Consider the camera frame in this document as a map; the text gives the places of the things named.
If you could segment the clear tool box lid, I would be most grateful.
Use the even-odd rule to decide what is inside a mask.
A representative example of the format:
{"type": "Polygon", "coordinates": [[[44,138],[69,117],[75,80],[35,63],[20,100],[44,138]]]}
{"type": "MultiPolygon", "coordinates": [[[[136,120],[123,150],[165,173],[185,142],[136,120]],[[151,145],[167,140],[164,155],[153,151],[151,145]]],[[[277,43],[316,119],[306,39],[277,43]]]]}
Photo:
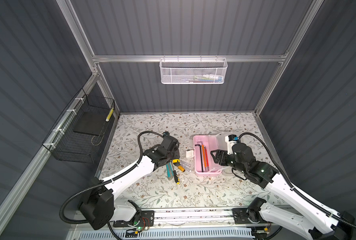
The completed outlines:
{"type": "MultiPolygon", "coordinates": [[[[217,146],[215,150],[225,150],[225,151],[227,151],[225,137],[228,136],[228,135],[235,135],[235,134],[233,132],[224,132],[224,133],[220,133],[220,134],[215,136],[215,138],[216,138],[216,146],[217,146]]],[[[236,161],[235,161],[234,152],[232,153],[232,155],[233,155],[233,160],[231,162],[232,163],[231,167],[229,167],[229,166],[220,166],[219,164],[216,164],[221,168],[222,174],[224,176],[232,176],[233,175],[232,170],[235,167],[236,161]]]]}

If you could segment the clear handled screwdriver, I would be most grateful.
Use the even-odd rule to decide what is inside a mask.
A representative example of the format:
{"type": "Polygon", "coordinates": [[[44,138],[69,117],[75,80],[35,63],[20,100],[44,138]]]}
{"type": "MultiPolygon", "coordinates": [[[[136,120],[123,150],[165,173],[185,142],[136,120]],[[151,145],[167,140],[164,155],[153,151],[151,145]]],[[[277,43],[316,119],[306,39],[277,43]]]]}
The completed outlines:
{"type": "Polygon", "coordinates": [[[182,171],[182,172],[188,172],[191,173],[193,170],[193,166],[185,161],[180,161],[178,168],[182,171]]]}

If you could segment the yellow tube in black basket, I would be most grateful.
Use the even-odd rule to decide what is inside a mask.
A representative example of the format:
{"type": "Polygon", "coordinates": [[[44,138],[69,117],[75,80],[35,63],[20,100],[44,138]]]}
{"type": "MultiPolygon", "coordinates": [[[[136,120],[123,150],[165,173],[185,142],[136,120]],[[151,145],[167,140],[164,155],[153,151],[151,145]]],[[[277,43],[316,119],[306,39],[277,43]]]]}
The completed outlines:
{"type": "Polygon", "coordinates": [[[107,115],[107,117],[106,117],[106,122],[109,122],[109,121],[110,121],[110,119],[111,119],[113,113],[114,113],[114,108],[111,108],[110,111],[109,111],[109,113],[108,113],[108,115],[107,115]]]}

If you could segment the orange hex key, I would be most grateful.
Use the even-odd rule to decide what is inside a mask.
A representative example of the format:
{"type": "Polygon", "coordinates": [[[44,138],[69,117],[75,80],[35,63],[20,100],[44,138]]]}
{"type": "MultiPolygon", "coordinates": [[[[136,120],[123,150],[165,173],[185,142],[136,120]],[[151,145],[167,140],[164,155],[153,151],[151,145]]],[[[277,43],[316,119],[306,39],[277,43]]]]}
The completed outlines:
{"type": "Polygon", "coordinates": [[[201,145],[201,148],[202,148],[202,156],[203,156],[204,170],[205,170],[205,172],[207,172],[207,171],[208,171],[208,164],[207,164],[205,146],[204,146],[204,145],[201,145]]]}

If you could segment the red hex key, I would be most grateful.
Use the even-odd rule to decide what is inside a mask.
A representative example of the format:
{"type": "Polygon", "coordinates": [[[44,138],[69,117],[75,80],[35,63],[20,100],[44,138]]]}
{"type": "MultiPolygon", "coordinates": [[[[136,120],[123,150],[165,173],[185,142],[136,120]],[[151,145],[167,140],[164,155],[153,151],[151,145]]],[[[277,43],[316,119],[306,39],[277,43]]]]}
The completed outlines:
{"type": "Polygon", "coordinates": [[[209,161],[208,161],[208,153],[207,153],[207,148],[206,146],[203,146],[204,148],[204,155],[205,155],[205,162],[206,162],[206,169],[209,171],[209,161]]]}

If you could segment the horizontal aluminium frame bar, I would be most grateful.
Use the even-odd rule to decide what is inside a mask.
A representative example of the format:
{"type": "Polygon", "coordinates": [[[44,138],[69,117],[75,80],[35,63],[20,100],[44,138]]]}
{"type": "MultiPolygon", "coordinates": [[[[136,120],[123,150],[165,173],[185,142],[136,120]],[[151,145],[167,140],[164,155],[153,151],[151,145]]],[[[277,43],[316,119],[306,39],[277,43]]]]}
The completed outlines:
{"type": "Polygon", "coordinates": [[[157,62],[220,62],[227,61],[231,63],[282,63],[286,60],[286,55],[229,55],[229,56],[154,56],[154,55],[94,55],[92,57],[95,63],[157,63],[157,62]]]}

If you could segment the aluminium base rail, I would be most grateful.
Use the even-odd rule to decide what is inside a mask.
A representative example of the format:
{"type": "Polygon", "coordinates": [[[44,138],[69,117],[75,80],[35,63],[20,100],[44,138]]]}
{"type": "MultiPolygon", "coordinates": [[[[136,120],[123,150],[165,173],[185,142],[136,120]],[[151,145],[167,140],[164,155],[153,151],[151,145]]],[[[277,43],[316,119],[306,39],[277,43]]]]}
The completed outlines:
{"type": "Polygon", "coordinates": [[[262,220],[248,218],[247,207],[155,208],[142,209],[143,219],[137,227],[151,228],[217,228],[217,227],[300,227],[309,223],[290,206],[264,207],[268,214],[262,220]]]}

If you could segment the pink tool box base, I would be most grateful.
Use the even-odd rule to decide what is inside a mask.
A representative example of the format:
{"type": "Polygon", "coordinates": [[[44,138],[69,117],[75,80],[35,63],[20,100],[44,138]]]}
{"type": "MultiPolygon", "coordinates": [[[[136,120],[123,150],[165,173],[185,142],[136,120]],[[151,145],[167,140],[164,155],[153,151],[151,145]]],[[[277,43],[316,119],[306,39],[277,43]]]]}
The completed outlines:
{"type": "Polygon", "coordinates": [[[216,136],[196,135],[194,144],[194,170],[198,177],[216,177],[221,174],[222,166],[216,164],[210,154],[218,149],[216,136]]]}

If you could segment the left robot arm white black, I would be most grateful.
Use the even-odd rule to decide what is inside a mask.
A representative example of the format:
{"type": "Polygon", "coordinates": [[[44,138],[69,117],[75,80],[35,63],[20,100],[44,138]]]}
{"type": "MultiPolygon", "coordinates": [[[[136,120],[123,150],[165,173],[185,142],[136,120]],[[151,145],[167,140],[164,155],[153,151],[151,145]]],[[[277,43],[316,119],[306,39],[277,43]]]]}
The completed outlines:
{"type": "Polygon", "coordinates": [[[142,218],[141,208],[131,200],[117,202],[116,199],[142,177],[178,158],[178,148],[176,138],[164,135],[162,143],[144,151],[140,161],[101,180],[108,184],[83,193],[78,208],[91,227],[99,230],[110,222],[137,226],[142,218]]]}

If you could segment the yellow handled screwdriver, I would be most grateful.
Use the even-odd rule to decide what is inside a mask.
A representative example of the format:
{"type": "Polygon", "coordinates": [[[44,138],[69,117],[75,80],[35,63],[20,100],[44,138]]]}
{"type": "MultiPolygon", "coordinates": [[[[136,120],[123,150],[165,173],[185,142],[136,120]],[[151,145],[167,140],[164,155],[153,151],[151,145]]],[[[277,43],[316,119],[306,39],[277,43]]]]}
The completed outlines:
{"type": "Polygon", "coordinates": [[[176,172],[176,170],[175,170],[175,168],[174,168],[173,165],[172,165],[172,168],[173,168],[173,176],[174,176],[175,183],[176,183],[177,185],[180,185],[180,180],[179,180],[179,178],[178,178],[178,174],[177,174],[177,172],[176,172]]]}

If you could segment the aluminium corner frame post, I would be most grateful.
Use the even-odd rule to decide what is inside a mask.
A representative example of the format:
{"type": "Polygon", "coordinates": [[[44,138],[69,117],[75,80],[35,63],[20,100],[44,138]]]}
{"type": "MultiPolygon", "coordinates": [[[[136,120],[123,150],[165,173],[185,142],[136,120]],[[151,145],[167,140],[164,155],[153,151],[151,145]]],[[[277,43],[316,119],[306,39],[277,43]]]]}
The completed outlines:
{"type": "Polygon", "coordinates": [[[95,56],[94,50],[89,42],[89,39],[87,37],[87,34],[85,33],[85,30],[81,24],[81,21],[79,20],[79,17],[75,11],[75,8],[72,4],[72,1],[64,1],[64,0],[57,0],[57,4],[67,21],[69,28],[71,29],[76,42],[82,52],[82,54],[85,57],[85,60],[87,64],[89,65],[89,68],[92,72],[92,74],[96,74],[100,76],[100,79],[98,80],[98,85],[106,98],[111,98],[115,100],[115,113],[117,117],[120,116],[120,108],[118,107],[117,101],[113,95],[113,91],[109,86],[109,83],[106,79],[106,76],[104,75],[104,72],[100,65],[96,63],[93,60],[93,57],[95,56]]]}

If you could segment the teal utility knife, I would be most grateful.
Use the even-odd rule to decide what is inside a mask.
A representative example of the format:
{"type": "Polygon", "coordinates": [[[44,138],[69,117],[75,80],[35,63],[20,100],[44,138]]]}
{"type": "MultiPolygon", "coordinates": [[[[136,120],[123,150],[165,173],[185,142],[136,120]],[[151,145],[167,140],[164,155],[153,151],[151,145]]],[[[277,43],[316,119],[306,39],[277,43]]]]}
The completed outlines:
{"type": "Polygon", "coordinates": [[[171,163],[167,163],[166,164],[166,168],[167,168],[167,177],[168,177],[168,180],[170,181],[174,177],[172,164],[171,163]]]}

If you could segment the black pad in basket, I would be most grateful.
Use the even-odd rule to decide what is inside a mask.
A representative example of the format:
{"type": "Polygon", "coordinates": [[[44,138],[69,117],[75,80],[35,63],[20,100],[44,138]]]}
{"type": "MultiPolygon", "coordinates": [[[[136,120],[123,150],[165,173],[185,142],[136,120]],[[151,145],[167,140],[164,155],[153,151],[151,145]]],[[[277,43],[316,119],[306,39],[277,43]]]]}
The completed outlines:
{"type": "Polygon", "coordinates": [[[73,131],[79,134],[86,134],[91,136],[102,135],[107,126],[105,115],[97,113],[83,113],[82,117],[77,121],[73,131]]]}

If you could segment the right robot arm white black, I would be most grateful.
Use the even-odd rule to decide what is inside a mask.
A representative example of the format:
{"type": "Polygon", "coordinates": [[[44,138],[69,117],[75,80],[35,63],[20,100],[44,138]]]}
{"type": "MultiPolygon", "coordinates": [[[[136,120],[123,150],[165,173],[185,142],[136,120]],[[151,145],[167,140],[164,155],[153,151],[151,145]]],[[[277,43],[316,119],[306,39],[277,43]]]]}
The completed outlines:
{"type": "Polygon", "coordinates": [[[316,201],[291,181],[285,179],[272,165],[257,161],[252,149],[244,143],[233,142],[225,150],[211,151],[216,164],[229,166],[244,174],[245,179],[279,196],[299,214],[278,208],[261,198],[248,206],[249,220],[260,220],[284,227],[307,240],[350,240],[353,237],[354,217],[339,213],[316,201]]]}

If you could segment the white latch of tool box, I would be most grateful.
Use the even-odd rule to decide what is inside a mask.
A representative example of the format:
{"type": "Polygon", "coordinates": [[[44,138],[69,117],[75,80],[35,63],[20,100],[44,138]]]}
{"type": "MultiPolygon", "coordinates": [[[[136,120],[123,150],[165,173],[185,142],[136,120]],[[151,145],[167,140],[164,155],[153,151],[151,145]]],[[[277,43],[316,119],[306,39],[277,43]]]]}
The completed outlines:
{"type": "Polygon", "coordinates": [[[195,151],[194,150],[186,150],[185,156],[187,159],[192,159],[195,156],[195,151]]]}

